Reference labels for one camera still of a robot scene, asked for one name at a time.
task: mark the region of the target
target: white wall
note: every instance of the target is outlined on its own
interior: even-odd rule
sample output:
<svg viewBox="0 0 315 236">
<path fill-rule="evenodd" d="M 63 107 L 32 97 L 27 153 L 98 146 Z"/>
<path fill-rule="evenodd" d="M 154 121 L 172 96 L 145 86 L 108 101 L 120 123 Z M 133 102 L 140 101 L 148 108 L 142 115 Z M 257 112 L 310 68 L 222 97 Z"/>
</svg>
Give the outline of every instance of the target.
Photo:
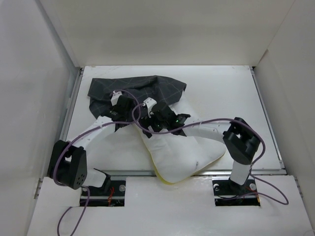
<svg viewBox="0 0 315 236">
<path fill-rule="evenodd" d="M 255 69 L 289 174 L 315 227 L 315 1 L 296 0 Z"/>
<path fill-rule="evenodd" d="M 35 0 L 0 0 L 0 235 L 25 235 L 71 76 Z"/>
<path fill-rule="evenodd" d="M 294 2 L 42 1 L 53 2 L 81 66 L 257 65 Z"/>
</svg>

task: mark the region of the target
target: white cloth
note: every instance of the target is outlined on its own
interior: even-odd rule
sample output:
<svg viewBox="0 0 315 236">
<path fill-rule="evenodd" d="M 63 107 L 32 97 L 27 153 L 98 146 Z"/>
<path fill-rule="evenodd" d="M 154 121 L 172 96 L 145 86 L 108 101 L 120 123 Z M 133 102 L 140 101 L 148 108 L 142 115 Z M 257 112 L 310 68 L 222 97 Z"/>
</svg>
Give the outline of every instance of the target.
<svg viewBox="0 0 315 236">
<path fill-rule="evenodd" d="M 170 107 L 177 114 L 198 118 L 184 92 L 180 101 Z M 210 139 L 173 134 L 156 134 L 148 138 L 140 129 L 139 132 L 151 154 L 157 176 L 166 183 L 177 183 L 192 176 L 223 156 L 226 150 L 224 144 Z"/>
</svg>

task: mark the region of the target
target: screw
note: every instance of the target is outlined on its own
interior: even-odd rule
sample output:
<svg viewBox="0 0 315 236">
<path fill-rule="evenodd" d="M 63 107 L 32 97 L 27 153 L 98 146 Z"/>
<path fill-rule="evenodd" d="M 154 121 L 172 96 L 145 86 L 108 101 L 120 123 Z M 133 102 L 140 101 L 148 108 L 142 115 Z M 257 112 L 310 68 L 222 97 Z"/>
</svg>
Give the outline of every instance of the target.
<svg viewBox="0 0 315 236">
<path fill-rule="evenodd" d="M 219 185 L 218 185 L 217 183 L 215 183 L 215 184 L 213 185 L 213 189 L 214 189 L 215 191 L 219 191 L 219 190 L 220 190 Z"/>
<path fill-rule="evenodd" d="M 250 188 L 251 188 L 251 190 L 255 191 L 257 189 L 256 184 L 251 183 Z"/>
<path fill-rule="evenodd" d="M 124 192 L 126 190 L 126 186 L 123 184 L 119 186 L 119 191 Z"/>
</svg>

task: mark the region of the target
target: folded cloth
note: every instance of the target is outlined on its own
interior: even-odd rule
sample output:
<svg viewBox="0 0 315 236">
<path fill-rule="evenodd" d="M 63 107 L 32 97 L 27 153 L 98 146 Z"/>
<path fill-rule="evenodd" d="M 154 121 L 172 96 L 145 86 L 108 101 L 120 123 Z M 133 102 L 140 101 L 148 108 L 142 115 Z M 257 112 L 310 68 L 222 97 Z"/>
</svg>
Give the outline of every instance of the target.
<svg viewBox="0 0 315 236">
<path fill-rule="evenodd" d="M 180 101 L 170 108 L 177 114 L 190 114 L 198 118 L 184 92 Z M 180 182 L 199 172 L 223 156 L 226 150 L 224 144 L 210 139 L 173 134 L 154 134 L 148 138 L 140 132 L 151 154 L 157 176 L 168 184 Z"/>
<path fill-rule="evenodd" d="M 148 97 L 167 105 L 179 101 L 186 84 L 165 76 L 142 76 L 122 79 L 93 78 L 89 89 L 90 111 L 95 118 L 108 110 L 111 104 L 111 93 L 117 89 L 124 89 L 134 95 L 141 103 Z"/>
</svg>

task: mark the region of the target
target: black cloth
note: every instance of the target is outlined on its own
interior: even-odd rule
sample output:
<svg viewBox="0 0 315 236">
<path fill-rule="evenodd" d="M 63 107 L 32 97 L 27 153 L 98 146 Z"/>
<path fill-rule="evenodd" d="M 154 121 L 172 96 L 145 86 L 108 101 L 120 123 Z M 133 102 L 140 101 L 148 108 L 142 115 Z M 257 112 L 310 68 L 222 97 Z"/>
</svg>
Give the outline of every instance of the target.
<svg viewBox="0 0 315 236">
<path fill-rule="evenodd" d="M 134 95 L 141 103 L 148 97 L 157 102 L 168 105 L 179 101 L 186 84 L 165 76 L 142 76 L 122 79 L 93 78 L 88 96 L 90 97 L 90 111 L 99 117 L 111 107 L 111 93 L 117 89 L 124 89 Z"/>
</svg>

